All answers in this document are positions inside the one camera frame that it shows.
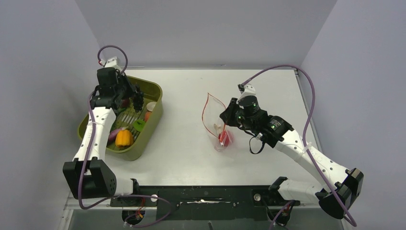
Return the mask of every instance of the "white wall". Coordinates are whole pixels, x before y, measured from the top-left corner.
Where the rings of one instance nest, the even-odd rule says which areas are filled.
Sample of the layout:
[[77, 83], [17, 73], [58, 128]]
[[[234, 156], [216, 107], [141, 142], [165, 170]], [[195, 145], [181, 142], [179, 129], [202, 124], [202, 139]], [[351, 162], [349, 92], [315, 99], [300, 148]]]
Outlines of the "white wall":
[[74, 0], [0, 3], [0, 225], [55, 229], [65, 161], [96, 85], [98, 44]]
[[123, 48], [130, 66], [228, 68], [299, 65], [336, 1], [76, 0], [99, 44]]
[[350, 209], [361, 230], [406, 226], [405, 12], [404, 0], [338, 0], [302, 64], [324, 153], [365, 174]]

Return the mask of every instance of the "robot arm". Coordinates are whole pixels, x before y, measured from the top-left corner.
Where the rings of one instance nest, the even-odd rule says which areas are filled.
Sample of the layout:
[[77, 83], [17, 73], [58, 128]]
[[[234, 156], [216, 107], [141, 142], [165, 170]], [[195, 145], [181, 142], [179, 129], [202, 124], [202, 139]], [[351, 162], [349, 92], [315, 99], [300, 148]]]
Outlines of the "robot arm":
[[298, 200], [303, 203], [319, 204], [332, 217], [344, 218], [344, 210], [334, 198], [325, 181], [320, 176], [306, 150], [309, 149], [327, 180], [335, 185], [336, 192], [348, 209], [359, 196], [363, 174], [358, 169], [347, 168], [333, 162], [308, 143], [305, 147], [299, 133], [279, 116], [268, 115], [259, 107], [255, 89], [247, 84], [239, 85], [241, 97], [232, 98], [220, 118], [228, 126], [252, 132], [256, 139], [283, 152], [308, 171], [320, 184], [295, 182], [286, 177], [278, 178], [270, 187], [270, 192], [279, 194], [285, 200]]
[[122, 100], [133, 99], [136, 112], [142, 109], [143, 93], [138, 85], [133, 85], [125, 73], [121, 73], [117, 58], [109, 59], [104, 68], [97, 70], [99, 85], [90, 100], [94, 121], [90, 118], [83, 141], [73, 161], [65, 162], [64, 176], [73, 196], [78, 198], [80, 171], [85, 160], [86, 150], [91, 140], [93, 124], [96, 132], [87, 158], [87, 175], [83, 177], [82, 198], [110, 197], [133, 194], [138, 188], [136, 180], [116, 178], [105, 164], [105, 151], [111, 127], [116, 120]]

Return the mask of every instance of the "ziplock bag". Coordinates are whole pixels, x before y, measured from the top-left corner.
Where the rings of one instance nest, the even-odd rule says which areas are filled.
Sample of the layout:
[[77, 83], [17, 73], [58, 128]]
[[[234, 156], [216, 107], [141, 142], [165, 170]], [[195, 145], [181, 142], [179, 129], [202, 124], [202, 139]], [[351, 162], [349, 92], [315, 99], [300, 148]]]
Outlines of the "ziplock bag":
[[226, 106], [217, 98], [207, 93], [206, 104], [202, 112], [203, 125], [207, 136], [216, 151], [223, 151], [233, 144], [234, 137], [226, 129], [226, 125], [220, 119], [220, 113], [226, 110]]

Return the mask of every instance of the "black mount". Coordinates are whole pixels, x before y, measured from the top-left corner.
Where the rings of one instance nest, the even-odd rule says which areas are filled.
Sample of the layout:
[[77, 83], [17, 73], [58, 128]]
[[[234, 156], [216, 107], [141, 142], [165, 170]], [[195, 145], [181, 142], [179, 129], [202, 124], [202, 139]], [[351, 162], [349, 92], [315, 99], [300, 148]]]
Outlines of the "black mount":
[[138, 85], [130, 83], [125, 73], [120, 74], [120, 71], [113, 67], [102, 68], [97, 70], [97, 79], [99, 85], [96, 86], [90, 100], [92, 109], [95, 107], [112, 108], [117, 115], [122, 100], [132, 98], [135, 111], [142, 110], [144, 93], [141, 92]]
[[[75, 199], [78, 198], [78, 185], [80, 171], [83, 161], [75, 159], [71, 162], [65, 162], [63, 174], [69, 185], [70, 191]], [[91, 175], [84, 175], [82, 186], [82, 198], [99, 198], [113, 196], [117, 188], [117, 180], [114, 173], [102, 160], [96, 158], [87, 161], [86, 170], [90, 170]], [[132, 179], [133, 194], [139, 193], [139, 184], [137, 180]]]
[[[364, 174], [357, 168], [353, 170], [346, 170], [347, 178], [344, 182], [336, 183], [336, 192], [340, 200], [343, 202], [345, 207], [349, 209], [354, 201], [358, 198], [361, 192], [362, 181], [364, 179]], [[319, 199], [320, 207], [330, 216], [336, 219], [343, 219], [345, 216], [344, 210], [341, 208], [340, 204], [333, 196], [332, 193], [328, 193], [326, 190], [322, 190], [316, 193]]]

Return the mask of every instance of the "plastic container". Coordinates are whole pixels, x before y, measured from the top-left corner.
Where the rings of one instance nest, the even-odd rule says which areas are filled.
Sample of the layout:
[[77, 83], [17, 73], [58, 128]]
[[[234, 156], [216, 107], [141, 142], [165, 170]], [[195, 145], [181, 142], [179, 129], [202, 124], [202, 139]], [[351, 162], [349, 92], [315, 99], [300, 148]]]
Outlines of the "plastic container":
[[[129, 127], [128, 130], [131, 131], [133, 137], [135, 138], [134, 144], [126, 148], [118, 148], [116, 147], [114, 141], [112, 143], [108, 143], [107, 150], [120, 154], [123, 159], [127, 161], [134, 161], [138, 159], [142, 153], [144, 152], [145, 147], [147, 146], [149, 139], [151, 138], [152, 134], [157, 127], [159, 120], [163, 114], [163, 106], [162, 106], [162, 89], [159, 85], [134, 77], [128, 76], [128, 79], [132, 84], [138, 84], [144, 92], [144, 105], [142, 111], [136, 113], [132, 103], [130, 106], [123, 112], [121, 112], [118, 116], [116, 121], [114, 122], [112, 129], [117, 129], [120, 127]], [[154, 110], [149, 116], [148, 121], [146, 122], [143, 130], [141, 132], [136, 131], [133, 128], [132, 122], [137, 119], [144, 119], [144, 115], [147, 112], [146, 105], [149, 102], [157, 102], [154, 107]], [[78, 127], [78, 136], [82, 140], [83, 136], [86, 131], [86, 127], [88, 125], [89, 115], [87, 115], [82, 123]]]

